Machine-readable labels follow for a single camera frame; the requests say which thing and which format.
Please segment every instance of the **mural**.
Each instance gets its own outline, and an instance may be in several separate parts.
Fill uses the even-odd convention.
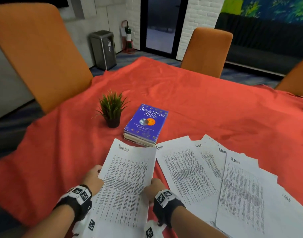
[[[303,0],[225,0],[221,12],[303,24]]]

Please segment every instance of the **table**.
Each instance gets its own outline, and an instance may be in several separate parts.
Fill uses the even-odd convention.
[[[95,117],[99,98],[110,89],[130,101],[115,129]],[[62,193],[79,184],[92,166],[103,164],[114,138],[124,141],[123,129],[141,103],[169,111],[158,142],[208,134],[258,159],[303,204],[302,98],[141,57],[95,77],[88,90],[27,128],[18,149],[0,161],[0,205],[25,225],[42,220]],[[166,184],[158,164],[154,177]]]

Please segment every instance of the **black screen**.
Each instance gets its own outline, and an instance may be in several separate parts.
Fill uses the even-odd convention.
[[[56,6],[58,8],[69,6],[67,0],[0,0],[0,4],[12,3],[12,2],[46,2],[46,3],[53,4],[54,6]]]

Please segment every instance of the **purple book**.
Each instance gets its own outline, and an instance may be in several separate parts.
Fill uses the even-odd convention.
[[[126,125],[124,132],[155,144],[168,111],[142,104]]]

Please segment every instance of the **chair backrest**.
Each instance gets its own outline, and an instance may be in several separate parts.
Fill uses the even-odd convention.
[[[284,77],[275,89],[303,96],[303,60]]]
[[[84,91],[93,78],[51,4],[0,5],[0,47],[45,113]]]
[[[232,33],[197,27],[191,36],[181,68],[219,78],[232,39]]]

